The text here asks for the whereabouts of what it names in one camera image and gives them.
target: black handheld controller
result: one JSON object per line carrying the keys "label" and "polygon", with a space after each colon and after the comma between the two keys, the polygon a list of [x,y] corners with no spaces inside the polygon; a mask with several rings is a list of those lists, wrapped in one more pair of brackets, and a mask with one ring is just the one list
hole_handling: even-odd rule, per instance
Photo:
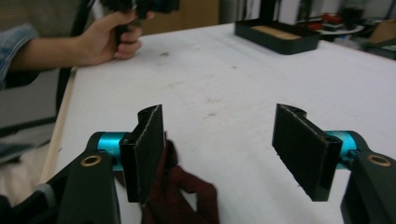
{"label": "black handheld controller", "polygon": [[[136,9],[139,19],[145,19],[148,11],[171,13],[177,11],[178,0],[101,0],[104,7],[112,11],[126,11]],[[116,28],[117,41],[120,43],[120,35],[128,31],[126,25]]]}

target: denim sleeve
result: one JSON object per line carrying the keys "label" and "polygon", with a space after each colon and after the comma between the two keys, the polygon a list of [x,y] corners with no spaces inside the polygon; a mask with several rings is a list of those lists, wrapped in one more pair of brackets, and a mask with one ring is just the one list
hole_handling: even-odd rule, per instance
{"label": "denim sleeve", "polygon": [[4,87],[8,68],[18,50],[36,37],[38,37],[37,31],[29,24],[0,32],[0,90]]}

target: table surface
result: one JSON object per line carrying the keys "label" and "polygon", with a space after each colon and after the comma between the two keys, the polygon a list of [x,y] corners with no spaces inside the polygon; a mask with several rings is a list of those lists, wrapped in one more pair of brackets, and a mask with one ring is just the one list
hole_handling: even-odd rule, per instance
{"label": "table surface", "polygon": [[[320,42],[284,56],[233,34],[233,25],[142,37],[132,60],[79,68],[56,171],[95,132],[131,132],[137,112],[163,105],[180,165],[213,183],[222,223],[343,223],[350,172],[337,171],[330,199],[313,203],[273,149],[276,104],[294,105],[322,130],[352,130],[396,158],[396,63]],[[122,223],[140,210],[117,186]]]}

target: human hand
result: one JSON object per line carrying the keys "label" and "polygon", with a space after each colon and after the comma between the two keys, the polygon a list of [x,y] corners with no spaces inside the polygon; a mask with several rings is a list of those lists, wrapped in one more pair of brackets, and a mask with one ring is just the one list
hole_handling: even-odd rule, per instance
{"label": "human hand", "polygon": [[[153,18],[154,13],[149,12],[147,17]],[[82,64],[94,65],[114,58],[125,60],[134,57],[134,53],[141,47],[138,38],[142,35],[142,29],[129,25],[129,32],[120,36],[120,44],[117,46],[115,27],[128,24],[135,19],[137,19],[137,14],[131,10],[117,11],[95,21],[84,34],[76,39],[83,55]]]}

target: black box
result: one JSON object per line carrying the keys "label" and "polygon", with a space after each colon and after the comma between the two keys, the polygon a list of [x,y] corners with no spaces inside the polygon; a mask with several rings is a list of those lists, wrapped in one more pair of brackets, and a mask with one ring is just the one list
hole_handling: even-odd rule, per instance
{"label": "black box", "polygon": [[[291,35],[297,35],[296,39],[283,39],[274,35],[254,30],[252,27],[266,26]],[[236,21],[235,34],[268,49],[281,54],[291,55],[316,49],[320,40],[320,33],[303,27],[288,25],[278,21],[263,21],[260,19],[250,21]]]}

